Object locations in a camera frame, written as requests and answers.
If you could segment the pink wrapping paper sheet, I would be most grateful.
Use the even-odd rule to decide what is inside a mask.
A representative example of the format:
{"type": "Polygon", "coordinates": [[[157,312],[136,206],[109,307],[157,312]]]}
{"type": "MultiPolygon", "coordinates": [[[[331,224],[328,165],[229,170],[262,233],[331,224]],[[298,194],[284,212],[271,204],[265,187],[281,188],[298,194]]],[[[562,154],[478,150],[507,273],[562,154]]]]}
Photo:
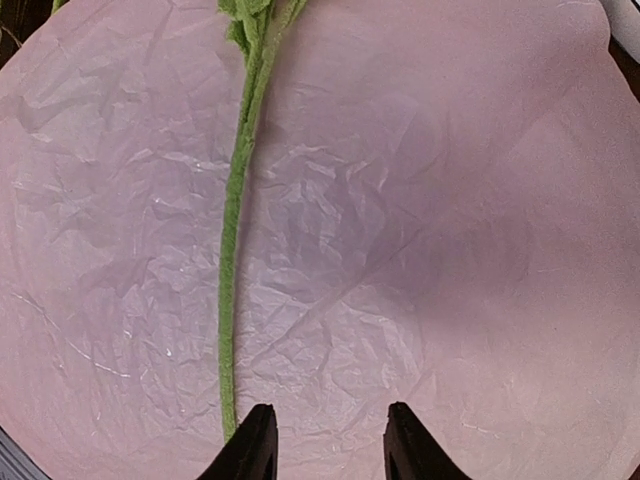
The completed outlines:
{"type": "MultiPolygon", "coordinates": [[[[212,1],[73,1],[1,72],[1,424],[54,479],[222,446],[244,83],[212,1]]],[[[600,1],[311,1],[244,202],[238,412],[283,479],[380,479],[408,403],[475,479],[639,462],[639,105],[600,1]]]]}

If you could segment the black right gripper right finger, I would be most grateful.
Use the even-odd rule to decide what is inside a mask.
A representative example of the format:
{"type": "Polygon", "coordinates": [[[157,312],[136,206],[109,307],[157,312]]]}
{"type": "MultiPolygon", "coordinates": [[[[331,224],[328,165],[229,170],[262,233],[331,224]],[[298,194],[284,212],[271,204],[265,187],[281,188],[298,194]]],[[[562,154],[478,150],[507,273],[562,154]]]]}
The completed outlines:
{"type": "Polygon", "coordinates": [[[383,447],[387,479],[463,478],[463,471],[404,402],[388,408],[383,447]]]}

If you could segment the pink fake flower stem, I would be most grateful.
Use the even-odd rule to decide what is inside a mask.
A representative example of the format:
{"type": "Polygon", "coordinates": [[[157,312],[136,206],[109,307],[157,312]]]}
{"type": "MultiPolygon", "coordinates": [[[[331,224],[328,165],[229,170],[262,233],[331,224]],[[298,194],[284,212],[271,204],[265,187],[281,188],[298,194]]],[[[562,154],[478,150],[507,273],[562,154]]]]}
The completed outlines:
{"type": "Polygon", "coordinates": [[[229,441],[237,429],[234,308],[237,242],[246,174],[256,143],[263,99],[279,47],[305,6],[302,0],[236,0],[218,3],[218,10],[230,20],[226,37],[238,46],[245,67],[234,149],[225,187],[219,252],[217,346],[219,399],[225,441],[229,441]]]}

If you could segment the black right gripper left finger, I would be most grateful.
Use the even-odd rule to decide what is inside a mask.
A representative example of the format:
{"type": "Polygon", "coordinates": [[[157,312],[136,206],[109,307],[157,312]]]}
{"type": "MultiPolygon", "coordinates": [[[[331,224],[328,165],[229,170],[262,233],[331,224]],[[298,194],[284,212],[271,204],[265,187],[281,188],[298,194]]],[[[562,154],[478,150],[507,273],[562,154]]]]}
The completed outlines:
{"type": "Polygon", "coordinates": [[[256,404],[198,480],[276,480],[277,467],[276,413],[256,404]]]}

